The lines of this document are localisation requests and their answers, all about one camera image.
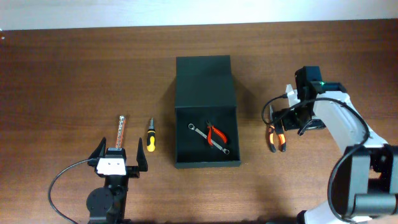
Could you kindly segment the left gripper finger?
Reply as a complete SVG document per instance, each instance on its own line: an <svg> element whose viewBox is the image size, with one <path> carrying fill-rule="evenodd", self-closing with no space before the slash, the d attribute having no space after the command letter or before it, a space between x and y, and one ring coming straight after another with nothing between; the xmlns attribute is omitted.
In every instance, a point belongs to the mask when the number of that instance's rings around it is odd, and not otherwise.
<svg viewBox="0 0 398 224"><path fill-rule="evenodd" d="M105 149L106 149L106 138L103 137L97 148L91 153L88 159L97 159L99 157L103 157Z"/></svg>
<svg viewBox="0 0 398 224"><path fill-rule="evenodd" d="M137 156L136 156L137 166L140 172L148 171L148 163L144 153L144 146L142 142L142 138L139 138L138 147L137 147Z"/></svg>

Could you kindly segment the red small cutting pliers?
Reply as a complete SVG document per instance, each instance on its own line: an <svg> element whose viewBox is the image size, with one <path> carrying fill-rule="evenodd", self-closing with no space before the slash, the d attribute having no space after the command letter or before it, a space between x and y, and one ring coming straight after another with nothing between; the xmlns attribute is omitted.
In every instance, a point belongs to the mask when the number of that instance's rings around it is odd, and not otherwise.
<svg viewBox="0 0 398 224"><path fill-rule="evenodd" d="M214 127L212 125L212 123L210 121L206 121L206 125L208 128L208 134L206 136L206 139L208 141L208 144L210 146L214 146L213 142L212 142L212 134L215 133L217 136L219 136L221 138L221 140L226 144L228 142L228 138L226 137L226 135L220 131L219 129L217 129L216 127Z"/></svg>

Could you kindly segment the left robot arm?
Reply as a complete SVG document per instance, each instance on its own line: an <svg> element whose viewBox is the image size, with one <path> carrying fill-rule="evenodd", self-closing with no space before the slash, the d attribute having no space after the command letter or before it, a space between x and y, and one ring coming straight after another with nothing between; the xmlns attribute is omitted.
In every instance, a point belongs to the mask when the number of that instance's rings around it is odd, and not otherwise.
<svg viewBox="0 0 398 224"><path fill-rule="evenodd" d="M88 158L88 165L95 174L104 179L104 185L94 189L86 200L90 213L89 223L132 223L125 217L129 180L138 179L148 171L148 163L140 139L137 147L136 166L126 165L124 148L106 147L103 138Z"/></svg>

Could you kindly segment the silver ring spanner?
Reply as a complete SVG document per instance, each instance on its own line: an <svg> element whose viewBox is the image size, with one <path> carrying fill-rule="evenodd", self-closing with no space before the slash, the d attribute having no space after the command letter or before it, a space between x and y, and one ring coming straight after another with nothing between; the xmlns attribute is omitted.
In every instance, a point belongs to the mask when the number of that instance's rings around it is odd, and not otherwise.
<svg viewBox="0 0 398 224"><path fill-rule="evenodd" d="M212 133L216 133L222 140L224 143L226 143L228 141L228 139L226 138L226 136L218 129L214 128L213 126L209 126L209 133L205 134L202 131L200 131L194 124L190 123L188 125L188 128L192 131L195 131L196 133L198 133L201 137L205 138L208 141L208 144L211 147L216 147L217 149L219 149L220 151L222 151L224 154L229 154L229 150L227 148L222 147L221 145L219 145L217 142L215 142L214 140L212 140L211 135Z"/></svg>

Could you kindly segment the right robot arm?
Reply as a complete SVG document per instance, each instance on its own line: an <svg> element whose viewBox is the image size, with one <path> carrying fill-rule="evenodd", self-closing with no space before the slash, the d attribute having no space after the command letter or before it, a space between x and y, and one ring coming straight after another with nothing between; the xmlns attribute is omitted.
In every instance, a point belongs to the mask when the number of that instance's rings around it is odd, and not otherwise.
<svg viewBox="0 0 398 224"><path fill-rule="evenodd" d="M301 211L295 223L367 223L397 215L397 146L377 135L354 108L346 88L324 82L318 66L295 72L296 87L281 96L289 107L270 112L269 136L278 135L286 150L284 132L329 130L342 157L328 180L327 200Z"/></svg>

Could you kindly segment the orange black long-nose pliers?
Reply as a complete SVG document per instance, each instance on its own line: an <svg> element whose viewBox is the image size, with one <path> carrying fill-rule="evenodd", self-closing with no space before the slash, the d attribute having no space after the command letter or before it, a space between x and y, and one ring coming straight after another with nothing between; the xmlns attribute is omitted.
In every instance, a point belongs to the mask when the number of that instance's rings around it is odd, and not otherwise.
<svg viewBox="0 0 398 224"><path fill-rule="evenodd" d="M278 135L275 132L274 124L268 125L267 132L268 132L268 142L267 143L268 143L268 146L269 146L271 152L276 152L276 150L277 150L276 147L275 147L275 144L274 144L274 137L275 136L277 136L279 138L279 149L280 149L280 151L281 152L285 152L287 144L286 144L286 138L285 138L284 133Z"/></svg>

